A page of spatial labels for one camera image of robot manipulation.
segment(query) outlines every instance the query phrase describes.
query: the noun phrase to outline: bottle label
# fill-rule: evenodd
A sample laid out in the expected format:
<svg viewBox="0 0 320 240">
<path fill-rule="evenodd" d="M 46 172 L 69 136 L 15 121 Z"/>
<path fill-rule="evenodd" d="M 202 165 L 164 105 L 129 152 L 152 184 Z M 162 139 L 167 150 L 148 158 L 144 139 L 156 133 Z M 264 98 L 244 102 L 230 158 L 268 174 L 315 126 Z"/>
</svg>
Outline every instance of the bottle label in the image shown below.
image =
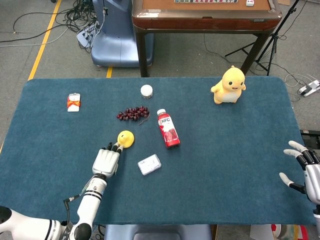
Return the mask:
<svg viewBox="0 0 320 240">
<path fill-rule="evenodd" d="M 179 140 L 174 123 L 171 117 L 167 116 L 158 120 L 160 129 L 166 143 Z"/>
</svg>

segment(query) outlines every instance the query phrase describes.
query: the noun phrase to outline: bottle cap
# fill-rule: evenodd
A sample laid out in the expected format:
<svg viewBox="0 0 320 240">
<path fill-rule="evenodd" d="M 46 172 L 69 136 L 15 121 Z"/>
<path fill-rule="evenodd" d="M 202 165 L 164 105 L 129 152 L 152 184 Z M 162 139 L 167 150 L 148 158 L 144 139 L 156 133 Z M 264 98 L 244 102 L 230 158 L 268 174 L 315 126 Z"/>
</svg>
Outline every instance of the bottle cap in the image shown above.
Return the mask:
<svg viewBox="0 0 320 240">
<path fill-rule="evenodd" d="M 159 114 L 165 113 L 166 110 L 165 109 L 159 109 L 158 111 L 156 111 L 156 114 L 159 116 Z"/>
<path fill-rule="evenodd" d="M 142 94 L 142 96 L 145 98 L 145 99 L 149 99 L 152 97 L 153 95 L 153 89 L 152 89 L 152 86 L 150 85 L 143 85 L 140 89 L 140 92 Z"/>
</svg>

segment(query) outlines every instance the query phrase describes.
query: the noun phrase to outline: table leg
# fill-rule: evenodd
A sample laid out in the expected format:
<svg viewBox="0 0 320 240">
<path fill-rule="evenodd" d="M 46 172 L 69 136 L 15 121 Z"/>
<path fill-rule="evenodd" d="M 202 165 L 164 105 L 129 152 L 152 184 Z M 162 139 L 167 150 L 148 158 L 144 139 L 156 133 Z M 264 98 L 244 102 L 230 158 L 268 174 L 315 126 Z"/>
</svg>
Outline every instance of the table leg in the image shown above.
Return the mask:
<svg viewBox="0 0 320 240">
<path fill-rule="evenodd" d="M 214 225 L 210 225 L 210 227 L 211 227 L 212 240 L 216 240 L 217 239 L 217 232 L 218 232 L 218 225 L 214 224 Z"/>
<path fill-rule="evenodd" d="M 270 33 L 260 33 L 253 44 L 248 56 L 244 60 L 244 63 L 241 66 L 241 70 L 244 74 L 247 74 L 249 71 L 251 65 L 254 63 L 256 60 L 256 57 L 258 56 L 259 52 L 263 48 L 264 44 L 268 40 L 270 36 Z"/>
<path fill-rule="evenodd" d="M 140 75 L 142 78 L 147 78 L 148 67 L 147 67 L 147 51 L 146 51 L 145 34 L 141 32 L 136 32 L 135 38 L 136 38 L 136 46 L 138 50 Z"/>
</svg>

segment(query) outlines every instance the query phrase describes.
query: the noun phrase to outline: blue stool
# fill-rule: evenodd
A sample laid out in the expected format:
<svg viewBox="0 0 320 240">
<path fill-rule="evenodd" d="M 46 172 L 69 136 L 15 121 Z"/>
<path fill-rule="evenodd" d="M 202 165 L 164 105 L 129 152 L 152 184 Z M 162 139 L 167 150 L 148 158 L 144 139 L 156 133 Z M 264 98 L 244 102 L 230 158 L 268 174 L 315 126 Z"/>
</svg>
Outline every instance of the blue stool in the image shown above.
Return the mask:
<svg viewBox="0 0 320 240">
<path fill-rule="evenodd" d="M 212 240 L 210 225 L 106 225 L 104 240 Z"/>
</svg>

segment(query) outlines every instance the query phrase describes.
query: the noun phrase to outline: red juice bottle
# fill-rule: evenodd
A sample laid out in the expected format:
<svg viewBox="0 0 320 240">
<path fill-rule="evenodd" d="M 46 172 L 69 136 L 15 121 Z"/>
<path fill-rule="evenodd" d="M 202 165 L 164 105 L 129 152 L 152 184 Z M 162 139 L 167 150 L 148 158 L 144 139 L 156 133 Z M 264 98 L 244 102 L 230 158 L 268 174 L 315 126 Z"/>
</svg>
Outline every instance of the red juice bottle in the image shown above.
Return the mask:
<svg viewBox="0 0 320 240">
<path fill-rule="evenodd" d="M 158 115 L 158 125 L 166 147 L 169 148 L 179 145 L 180 140 L 170 115 L 166 113 L 165 109 L 159 109 L 156 114 Z"/>
</svg>

